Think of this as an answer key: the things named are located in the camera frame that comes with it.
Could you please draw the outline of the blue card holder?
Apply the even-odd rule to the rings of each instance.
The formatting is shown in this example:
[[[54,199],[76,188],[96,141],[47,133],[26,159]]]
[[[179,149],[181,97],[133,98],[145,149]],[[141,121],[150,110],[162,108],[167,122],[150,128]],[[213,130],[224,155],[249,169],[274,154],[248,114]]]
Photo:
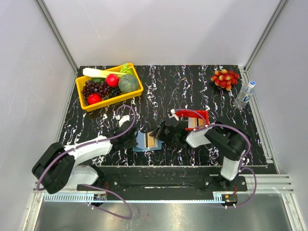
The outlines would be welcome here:
[[[152,137],[151,134],[152,132],[142,133],[139,131],[136,138],[137,145],[133,147],[133,151],[147,152],[161,150],[163,142]]]

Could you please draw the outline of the red plastic bin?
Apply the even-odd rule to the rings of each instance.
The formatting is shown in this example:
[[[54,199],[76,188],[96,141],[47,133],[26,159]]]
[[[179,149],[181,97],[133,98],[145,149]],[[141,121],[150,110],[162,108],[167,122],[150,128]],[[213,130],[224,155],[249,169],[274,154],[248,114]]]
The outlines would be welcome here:
[[[209,125],[208,111],[206,110],[188,110],[188,109],[176,109],[175,114],[179,118],[183,118],[188,122],[186,131],[192,131],[194,129],[200,129]]]

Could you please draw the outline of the yellow plastic tray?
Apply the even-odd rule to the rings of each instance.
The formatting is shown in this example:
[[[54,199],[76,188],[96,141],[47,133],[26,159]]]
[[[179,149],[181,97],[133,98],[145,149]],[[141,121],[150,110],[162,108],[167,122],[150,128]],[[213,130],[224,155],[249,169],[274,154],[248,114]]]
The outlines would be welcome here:
[[[132,63],[100,70],[84,68],[76,79],[81,108],[87,112],[140,96],[143,86]]]

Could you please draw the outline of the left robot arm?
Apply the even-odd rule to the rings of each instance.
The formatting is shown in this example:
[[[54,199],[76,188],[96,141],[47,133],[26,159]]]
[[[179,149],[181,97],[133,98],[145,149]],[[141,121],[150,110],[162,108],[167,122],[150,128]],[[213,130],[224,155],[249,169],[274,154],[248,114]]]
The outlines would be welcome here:
[[[135,125],[129,126],[125,122],[119,128],[76,145],[52,143],[32,168],[32,174],[38,180],[36,189],[54,194],[73,182],[82,184],[83,177],[76,176],[77,165],[111,151],[132,148],[136,145],[136,132]]]

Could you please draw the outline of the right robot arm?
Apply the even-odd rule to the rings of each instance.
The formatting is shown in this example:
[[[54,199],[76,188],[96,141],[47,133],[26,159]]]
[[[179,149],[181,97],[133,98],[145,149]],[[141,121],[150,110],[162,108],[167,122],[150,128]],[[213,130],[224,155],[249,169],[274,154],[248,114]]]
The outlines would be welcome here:
[[[240,172],[244,156],[250,151],[249,135],[234,123],[220,119],[212,124],[192,127],[192,117],[169,118],[150,133],[162,142],[177,142],[188,148],[211,144],[223,157],[219,185],[228,191],[236,185],[235,177]]]

